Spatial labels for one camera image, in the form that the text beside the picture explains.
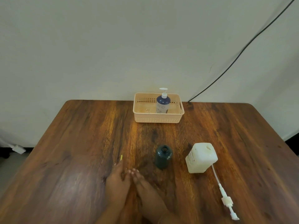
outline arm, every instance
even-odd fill
[[[131,172],[137,193],[141,199],[139,210],[153,224],[181,224],[180,219],[171,213],[157,191],[144,179],[138,170]]]
[[[118,165],[114,164],[112,172],[106,180],[105,200],[107,206],[95,224],[114,224],[118,221],[131,184],[130,174],[125,174],[122,179],[123,172],[123,161],[120,161]]]

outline black cable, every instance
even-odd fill
[[[222,75],[224,75],[225,72],[227,72],[228,69],[230,69],[230,67],[236,62],[236,60],[239,58],[239,56],[241,56],[242,52],[244,52],[244,50],[250,45],[250,43],[253,42],[254,39],[256,39],[257,36],[259,36],[261,33],[263,33],[272,23],[275,22],[275,20],[278,19],[278,17],[280,17],[281,14],[283,14],[284,11],[286,11],[286,9],[293,3],[294,0],[292,0],[285,8],[284,10],[282,10],[282,12],[274,19],[272,20],[271,23],[269,23],[263,30],[261,30],[256,36],[254,36],[249,43],[247,43],[247,45],[245,45],[245,47],[242,49],[242,51],[239,53],[239,55],[237,56],[237,58],[230,64],[230,66],[214,81],[212,82],[207,88],[205,88],[203,91],[201,91],[199,94],[197,94],[195,97],[191,98],[188,102],[192,101],[194,98],[196,98],[198,95],[202,94],[204,91],[206,91],[211,85],[213,85],[218,79],[221,78]]]

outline gray floor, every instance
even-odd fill
[[[18,154],[12,152],[8,159],[0,158],[0,197],[2,197],[6,188],[12,181],[12,178],[15,176],[28,155],[29,153]]]

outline hand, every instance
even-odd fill
[[[125,205],[131,184],[130,174],[125,173],[122,179],[122,173],[124,173],[123,161],[120,161],[117,165],[114,164],[112,172],[107,177],[105,188],[107,205],[120,210]]]
[[[140,212],[153,224],[158,223],[162,216],[169,212],[164,201],[138,170],[133,169],[131,174],[141,199]]]

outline person's left hand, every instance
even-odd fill
[[[121,160],[117,165],[114,164],[112,172],[106,179],[105,197],[107,205],[115,209],[124,207],[131,184],[131,175],[125,173],[125,177],[122,179],[123,172],[123,161]]]

